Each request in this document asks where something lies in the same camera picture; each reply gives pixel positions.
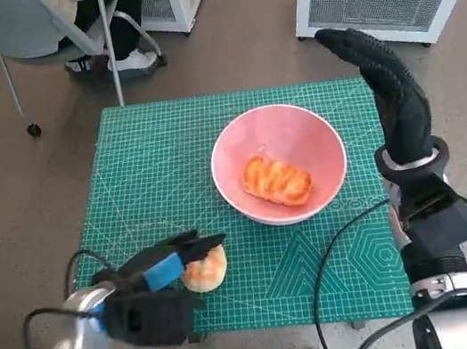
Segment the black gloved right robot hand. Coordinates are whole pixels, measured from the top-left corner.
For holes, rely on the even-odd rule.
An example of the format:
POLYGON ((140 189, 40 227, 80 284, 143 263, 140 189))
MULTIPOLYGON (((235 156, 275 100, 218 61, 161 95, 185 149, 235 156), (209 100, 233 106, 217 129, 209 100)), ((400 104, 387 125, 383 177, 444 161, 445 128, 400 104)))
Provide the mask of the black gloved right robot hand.
POLYGON ((353 64, 374 93, 385 149, 399 165, 432 153, 430 104, 408 67, 385 43, 358 30, 321 28, 320 45, 353 64))

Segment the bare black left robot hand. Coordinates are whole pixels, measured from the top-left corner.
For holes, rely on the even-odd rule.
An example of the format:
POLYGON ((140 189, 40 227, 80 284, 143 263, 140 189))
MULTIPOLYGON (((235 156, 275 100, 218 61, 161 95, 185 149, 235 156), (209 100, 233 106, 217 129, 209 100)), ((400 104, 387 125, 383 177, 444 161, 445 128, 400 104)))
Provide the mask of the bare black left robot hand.
POLYGON ((141 250, 118 269, 96 272, 91 282, 97 285, 108 281, 118 290, 132 293, 159 291, 181 277, 188 264, 206 258, 225 236, 201 237, 195 229, 179 233, 141 250))

